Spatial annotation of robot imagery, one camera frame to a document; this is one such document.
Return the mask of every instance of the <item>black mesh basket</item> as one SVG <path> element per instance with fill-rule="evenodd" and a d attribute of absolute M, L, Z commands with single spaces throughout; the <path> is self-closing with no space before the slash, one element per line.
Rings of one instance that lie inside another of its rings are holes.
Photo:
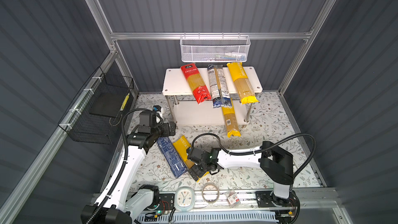
<path fill-rule="evenodd" d="M 73 103 L 70 105 L 58 126 L 74 141 L 98 144 L 117 142 L 121 135 L 121 118 L 130 110 L 134 99 L 133 89 L 131 77 L 102 73 L 90 89 L 83 89 L 82 101 L 73 109 Z M 62 122 L 71 111 L 70 120 Z"/>

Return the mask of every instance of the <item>metal leg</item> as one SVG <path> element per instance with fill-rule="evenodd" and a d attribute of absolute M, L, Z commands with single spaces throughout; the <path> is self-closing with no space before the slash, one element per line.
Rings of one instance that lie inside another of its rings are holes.
<path fill-rule="evenodd" d="M 176 105 L 178 105 L 179 102 L 178 102 L 178 100 L 177 100 L 177 96 L 176 96 L 176 95 L 173 95 L 173 96 L 174 96 L 174 103 L 175 103 Z"/>
<path fill-rule="evenodd" d="M 246 115 L 245 123 L 248 123 L 248 122 L 249 122 L 250 111 L 251 111 L 251 106 L 252 106 L 252 105 L 253 105 L 253 103 L 250 103 L 249 110 L 248 110 L 248 113 L 247 113 L 247 115 Z"/>
<path fill-rule="evenodd" d="M 176 121 L 176 118 L 174 117 L 173 104 L 168 95 L 166 95 L 166 100 L 167 100 L 167 105 L 169 105 L 169 109 L 170 109 L 170 113 L 172 115 L 173 121 L 176 123 L 177 121 Z"/>

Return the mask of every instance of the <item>alarm clock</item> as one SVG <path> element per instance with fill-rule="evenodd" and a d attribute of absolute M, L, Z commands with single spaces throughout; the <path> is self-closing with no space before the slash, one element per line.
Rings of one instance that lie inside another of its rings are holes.
<path fill-rule="evenodd" d="M 174 207 L 179 212 L 188 212 L 195 205 L 195 192 L 190 187 L 181 187 L 174 196 Z"/>

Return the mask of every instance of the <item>floral patterned surface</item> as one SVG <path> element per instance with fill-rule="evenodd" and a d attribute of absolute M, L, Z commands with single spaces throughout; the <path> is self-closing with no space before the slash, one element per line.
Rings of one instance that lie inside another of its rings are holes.
<path fill-rule="evenodd" d="M 293 128 L 286 116 L 276 92 L 264 92 L 258 95 L 259 103 L 253 104 L 250 124 L 245 128 L 240 126 L 241 137 L 228 138 L 225 126 L 178 126 L 176 135 L 170 137 L 174 142 L 185 135 L 188 142 L 201 133 L 211 132 L 220 136 L 221 141 L 227 149 L 244 149 L 261 145 L 264 140 L 273 143 L 294 134 Z M 193 100 L 192 96 L 178 96 L 179 101 Z M 171 121 L 172 117 L 167 105 L 166 97 L 162 94 L 143 94 L 137 101 L 137 108 L 149 108 L 154 105 L 164 107 L 163 119 Z M 129 132 L 138 124 L 138 118 L 133 117 Z M 210 151 L 212 147 L 218 147 L 217 141 L 211 136 L 198 139 L 195 145 Z M 301 146 L 296 139 L 281 145 L 282 148 L 293 154 L 294 171 L 306 160 Z M 161 191 L 175 191 L 178 187 L 189 186 L 194 190 L 201 190 L 207 182 L 213 182 L 220 190 L 224 189 L 263 189 L 272 188 L 273 182 L 260 168 L 239 167 L 221 170 L 216 175 L 206 175 L 195 182 L 186 172 L 181 177 L 174 177 L 170 167 L 164 158 L 158 145 L 149 150 L 147 156 L 139 167 L 135 179 L 130 187 L 130 192 L 135 192 L 142 184 L 152 184 L 159 187 Z M 294 187 L 319 187 L 314 172 L 308 165 L 300 172 L 294 182 Z"/>

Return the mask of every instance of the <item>gray wall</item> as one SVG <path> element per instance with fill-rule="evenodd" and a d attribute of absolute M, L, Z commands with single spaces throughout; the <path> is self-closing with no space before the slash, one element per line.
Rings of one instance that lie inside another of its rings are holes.
<path fill-rule="evenodd" d="M 109 50 L 84 0 L 0 0 L 0 16 L 1 206 Z M 112 154 L 67 139 L 15 223 L 78 220 Z"/>
<path fill-rule="evenodd" d="M 113 32 L 304 32 L 325 0 L 99 0 Z M 178 41 L 119 41 L 139 91 L 162 91 Z M 278 89 L 302 41 L 252 40 L 245 66 Z"/>
<path fill-rule="evenodd" d="M 285 97 L 355 223 L 396 223 L 398 0 L 338 0 Z"/>

